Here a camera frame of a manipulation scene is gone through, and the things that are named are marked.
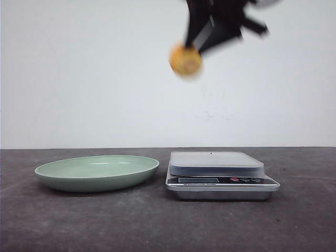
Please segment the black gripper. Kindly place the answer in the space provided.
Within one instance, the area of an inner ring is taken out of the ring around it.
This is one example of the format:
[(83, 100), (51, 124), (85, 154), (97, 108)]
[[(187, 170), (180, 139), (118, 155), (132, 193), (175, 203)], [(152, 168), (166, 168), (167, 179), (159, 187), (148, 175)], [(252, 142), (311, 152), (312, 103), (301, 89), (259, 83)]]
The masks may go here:
[(245, 7), (257, 1), (186, 1), (189, 23), (185, 47), (195, 47), (200, 54), (242, 39), (242, 28), (257, 35), (268, 33), (268, 27), (245, 13)]

